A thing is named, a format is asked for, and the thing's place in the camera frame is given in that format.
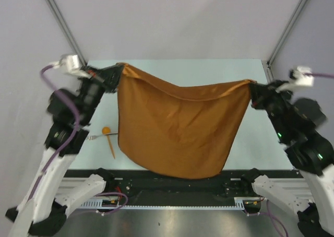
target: orange-brown fabric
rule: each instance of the orange-brown fabric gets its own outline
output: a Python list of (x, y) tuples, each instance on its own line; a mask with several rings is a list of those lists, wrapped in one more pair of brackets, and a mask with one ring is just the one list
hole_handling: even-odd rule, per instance
[(250, 101), (251, 80), (179, 87), (124, 64), (118, 87), (118, 144), (156, 173), (218, 174)]

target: reflective metallic surface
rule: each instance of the reflective metallic surface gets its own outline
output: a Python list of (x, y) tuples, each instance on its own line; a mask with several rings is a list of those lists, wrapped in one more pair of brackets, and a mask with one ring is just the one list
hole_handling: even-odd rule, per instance
[[(302, 237), (292, 217), (274, 205), (271, 208), (288, 229), (289, 236)], [(279, 236), (268, 217), (247, 217), (242, 211), (121, 210), (104, 217), (77, 214), (67, 220), (56, 237)]]

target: orange utensil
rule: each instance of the orange utensil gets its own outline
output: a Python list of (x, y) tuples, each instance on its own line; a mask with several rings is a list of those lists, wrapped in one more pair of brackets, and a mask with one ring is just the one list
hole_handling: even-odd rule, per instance
[[(111, 133), (111, 129), (110, 129), (110, 127), (105, 126), (105, 127), (102, 129), (102, 133), (103, 133), (103, 134), (109, 134), (109, 133)], [(109, 143), (109, 147), (110, 147), (111, 153), (113, 154), (114, 159), (116, 159), (116, 157), (115, 157), (115, 151), (114, 151), (113, 145), (111, 144), (111, 140), (110, 140), (110, 135), (106, 135), (106, 138), (107, 138), (107, 140), (108, 140), (108, 143)]]

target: white wall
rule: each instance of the white wall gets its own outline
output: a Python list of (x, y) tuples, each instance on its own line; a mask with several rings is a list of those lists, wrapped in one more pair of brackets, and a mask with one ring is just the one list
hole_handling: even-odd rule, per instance
[(299, 0), (56, 0), (89, 60), (267, 60)]
[[(71, 51), (44, 0), (0, 0), (0, 23), (0, 236), (7, 236), (5, 212), (28, 189), (51, 125), (51, 92), (39, 70)], [(74, 86), (72, 78), (50, 76)]]
[[(315, 73), (334, 74), (333, 10), (333, 0), (310, 0), (272, 66), (275, 78), (287, 79), (288, 70), (296, 65), (310, 66)], [(316, 79), (313, 88), (296, 94), (318, 101), (329, 120), (319, 132), (332, 144), (334, 144), (333, 93), (333, 79)]]

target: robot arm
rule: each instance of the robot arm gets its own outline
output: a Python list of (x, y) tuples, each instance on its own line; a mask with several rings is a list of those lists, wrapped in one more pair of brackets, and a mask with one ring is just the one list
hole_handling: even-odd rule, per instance
[(334, 150), (316, 132), (326, 121), (316, 101), (300, 98), (290, 103), (292, 91), (313, 85), (308, 67), (290, 71), (290, 81), (268, 85), (251, 84), (252, 107), (266, 110), (285, 152), (300, 170), (311, 190), (314, 203), (298, 199), (253, 169), (243, 177), (253, 190), (294, 216), (304, 236), (334, 236)]
[[(68, 194), (56, 195), (65, 172), (79, 154), (89, 133), (83, 127), (89, 125), (103, 94), (116, 92), (123, 66), (115, 65), (105, 69), (89, 66), (80, 68), (77, 55), (64, 55), (59, 62), (52, 63), (52, 66), (65, 66), (66, 73), (81, 78), (78, 94), (60, 89), (75, 105), (79, 114), (75, 118), (57, 91), (51, 95), (47, 111), (52, 115), (54, 124), (45, 141), (40, 167), (23, 201), (6, 213), (6, 217), (14, 222), (10, 235), (14, 237), (26, 237), (28, 233), (33, 236), (53, 236), (75, 209), (91, 197), (110, 192), (116, 186), (113, 174), (98, 169)], [(78, 131), (65, 146), (75, 128), (78, 128)]]

